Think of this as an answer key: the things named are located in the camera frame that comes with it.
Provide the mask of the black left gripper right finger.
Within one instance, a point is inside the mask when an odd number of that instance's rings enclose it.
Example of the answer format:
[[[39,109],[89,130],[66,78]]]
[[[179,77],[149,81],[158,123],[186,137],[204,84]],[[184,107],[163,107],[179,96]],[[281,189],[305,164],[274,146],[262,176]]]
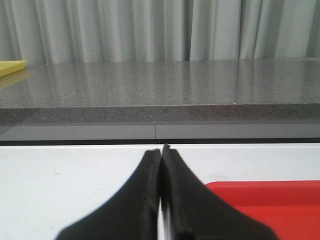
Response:
[[[168,240],[276,240],[268,226],[210,191],[176,149],[165,145],[160,165],[161,208]]]

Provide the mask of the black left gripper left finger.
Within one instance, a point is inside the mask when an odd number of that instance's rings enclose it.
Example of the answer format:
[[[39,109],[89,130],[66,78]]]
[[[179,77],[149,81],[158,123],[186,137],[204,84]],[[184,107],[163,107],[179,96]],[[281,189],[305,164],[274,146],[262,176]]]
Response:
[[[147,150],[125,184],[102,206],[63,229],[59,240],[156,240],[161,152]]]

